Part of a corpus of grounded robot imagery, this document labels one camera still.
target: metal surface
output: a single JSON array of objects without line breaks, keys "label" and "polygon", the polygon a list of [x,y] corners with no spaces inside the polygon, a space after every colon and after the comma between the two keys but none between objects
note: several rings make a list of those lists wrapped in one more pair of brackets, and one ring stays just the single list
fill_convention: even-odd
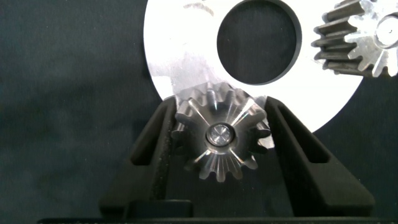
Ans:
[{"label": "metal surface", "polygon": [[347,0],[317,27],[325,68],[336,73],[378,77],[398,73],[398,1]]},{"label": "metal surface", "polygon": [[267,151],[259,142],[271,134],[263,122],[266,112],[247,93],[225,83],[210,86],[203,94],[192,92],[177,110],[172,133],[183,142],[180,151],[190,158],[187,169],[200,167],[201,179],[214,172],[218,182],[224,182],[228,172],[241,179],[242,166],[257,169],[251,153]]},{"label": "metal surface", "polygon": [[322,13],[338,2],[284,0],[278,4],[291,16],[296,28],[294,59],[269,83],[248,85],[235,80],[221,64],[217,52],[220,25],[243,0],[149,0],[144,23],[144,45],[150,75],[161,98],[206,82],[228,82],[251,96],[271,96],[284,102],[315,131],[339,112],[357,89],[362,77],[336,76],[314,60],[318,39],[314,27]]}]

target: white disc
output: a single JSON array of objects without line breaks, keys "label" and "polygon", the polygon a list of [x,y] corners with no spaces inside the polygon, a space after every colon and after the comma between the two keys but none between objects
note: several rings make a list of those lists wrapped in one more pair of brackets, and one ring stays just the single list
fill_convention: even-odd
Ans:
[{"label": "white disc", "polygon": [[316,131],[341,110],[362,77],[335,75],[314,60],[319,39],[314,28],[324,24],[322,15],[340,0],[272,0],[295,23],[297,49],[280,78],[263,85],[234,79],[224,69],[217,52],[220,25],[232,8],[244,0],[148,0],[144,45],[152,81],[165,99],[205,82],[228,82],[251,96],[271,96],[283,102],[311,131]]}]

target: metal washer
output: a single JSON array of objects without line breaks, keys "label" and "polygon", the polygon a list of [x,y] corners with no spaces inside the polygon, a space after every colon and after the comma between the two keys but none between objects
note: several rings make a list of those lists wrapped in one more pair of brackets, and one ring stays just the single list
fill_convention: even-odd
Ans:
[{"label": "metal washer", "polygon": [[271,0],[292,18],[297,35],[294,59],[277,80],[248,85],[235,80],[221,64],[217,52],[220,25],[232,8],[244,0],[148,0],[144,47],[152,81],[165,99],[205,82],[228,82],[251,96],[271,96],[284,102],[311,131],[316,131],[351,98],[362,77],[335,75],[314,60],[311,46],[319,35],[322,14],[340,0]]}]

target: silver gear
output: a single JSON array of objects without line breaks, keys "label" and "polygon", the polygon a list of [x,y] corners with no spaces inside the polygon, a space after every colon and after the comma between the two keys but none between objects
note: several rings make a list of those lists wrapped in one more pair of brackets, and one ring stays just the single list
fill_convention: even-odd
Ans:
[{"label": "silver gear", "polygon": [[271,134],[263,122],[266,112],[247,93],[225,83],[210,86],[206,93],[194,89],[175,118],[172,137],[181,140],[181,150],[190,158],[186,169],[199,167],[201,179],[211,172],[218,182],[225,181],[227,172],[241,179],[242,166],[257,169],[251,152],[267,151],[259,144]]},{"label": "silver gear", "polygon": [[397,75],[397,0],[345,0],[324,19],[314,46],[321,47],[315,59],[325,59],[325,68],[367,77]]}]

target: circular hole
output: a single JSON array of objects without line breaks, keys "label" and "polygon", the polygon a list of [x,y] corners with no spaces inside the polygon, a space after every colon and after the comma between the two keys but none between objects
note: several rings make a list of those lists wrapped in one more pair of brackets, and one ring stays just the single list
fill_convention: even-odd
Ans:
[{"label": "circular hole", "polygon": [[247,1],[221,23],[217,50],[225,70],[247,84],[270,83],[295,62],[301,43],[299,20],[280,1]]},{"label": "circular hole", "polygon": [[394,47],[398,43],[398,17],[386,16],[377,26],[375,36],[382,48]]}]

